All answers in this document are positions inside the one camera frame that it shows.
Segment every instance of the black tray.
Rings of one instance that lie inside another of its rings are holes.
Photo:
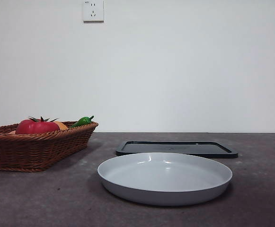
[[[236,158],[238,152],[229,150],[216,142],[154,142],[125,141],[117,149],[116,154],[128,155],[145,152],[169,152],[196,155],[208,158]]]

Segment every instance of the basket rim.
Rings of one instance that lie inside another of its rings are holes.
[[[71,121],[64,121],[62,123],[72,123]],[[16,127],[17,124],[11,124],[11,125],[3,125],[0,127]],[[60,130],[60,131],[50,131],[45,133],[38,133],[38,134],[9,134],[9,133],[0,133],[0,140],[5,138],[7,140],[10,139],[18,139],[18,140],[45,140],[45,139],[52,139],[54,137],[60,138],[61,136],[69,136],[69,135],[75,135],[77,133],[83,132],[83,131],[93,131],[98,126],[97,122],[91,122],[91,124],[86,124],[82,126],[78,126],[75,128],[69,128],[67,130]]]

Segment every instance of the plate rim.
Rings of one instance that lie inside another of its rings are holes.
[[[189,156],[189,157],[193,157],[193,158],[203,158],[203,159],[206,159],[206,160],[209,160],[209,161],[212,161],[212,162],[215,162],[215,163],[218,163],[219,165],[222,165],[224,166],[226,169],[229,170],[230,172],[230,177],[224,181],[223,183],[219,183],[215,186],[212,186],[212,187],[207,187],[207,188],[203,188],[203,189],[199,189],[199,190],[178,190],[178,191],[162,191],[162,190],[148,190],[148,189],[141,189],[141,188],[135,188],[135,187],[128,187],[128,186],[125,186],[125,185],[121,185],[121,184],[118,184],[118,183],[114,183],[108,179],[106,179],[100,172],[99,172],[99,168],[107,161],[111,160],[111,159],[115,159],[115,158],[122,158],[122,157],[126,157],[126,156],[136,156],[136,155],[142,155],[142,154],[168,154],[168,155],[180,155],[180,156]],[[209,159],[209,158],[205,158],[205,157],[200,157],[200,156],[194,156],[194,155],[186,155],[186,154],[179,154],[179,153],[170,153],[170,152],[145,152],[145,153],[135,153],[135,154],[129,154],[129,155],[122,155],[122,156],[116,156],[116,157],[113,157],[113,158],[110,158],[110,159],[107,159],[106,161],[103,161],[97,168],[97,172],[98,172],[98,175],[105,181],[111,183],[111,184],[114,184],[114,185],[117,185],[117,186],[120,186],[120,187],[124,187],[124,188],[128,188],[128,189],[134,189],[134,190],[140,190],[140,191],[145,191],[145,192],[167,192],[167,193],[183,193],[183,192],[201,192],[201,191],[206,191],[206,190],[211,190],[211,189],[214,189],[214,188],[217,188],[217,187],[221,187],[225,184],[228,184],[230,182],[230,180],[232,179],[233,177],[233,172],[232,170],[226,166],[225,164],[223,163],[220,163],[218,161],[215,161],[215,160],[212,160],[212,159]]]

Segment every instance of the gray countertop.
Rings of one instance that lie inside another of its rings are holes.
[[[215,159],[233,171],[220,197],[184,207],[120,199],[100,183],[98,165],[124,140],[215,141],[239,152]],[[0,171],[4,227],[275,227],[275,133],[93,133],[88,147],[40,173]]]

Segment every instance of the tomato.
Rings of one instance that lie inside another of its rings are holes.
[[[37,134],[60,130],[56,123],[47,120],[42,117],[41,119],[29,118],[29,120],[23,120],[18,124],[15,134]]]

